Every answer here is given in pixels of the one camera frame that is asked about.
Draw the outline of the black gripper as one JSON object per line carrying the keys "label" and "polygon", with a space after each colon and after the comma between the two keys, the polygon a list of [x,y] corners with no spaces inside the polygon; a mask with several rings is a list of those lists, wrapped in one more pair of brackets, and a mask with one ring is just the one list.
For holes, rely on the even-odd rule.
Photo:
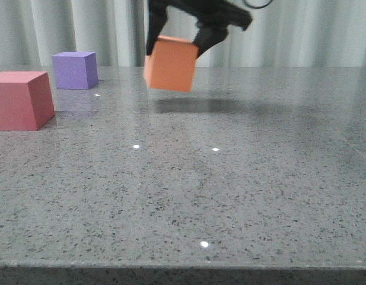
{"label": "black gripper", "polygon": [[251,13],[227,1],[148,1],[148,35],[146,55],[152,54],[155,43],[167,22],[167,7],[180,9],[198,19],[198,32],[193,44],[197,58],[225,40],[229,24],[246,30],[252,22]]}

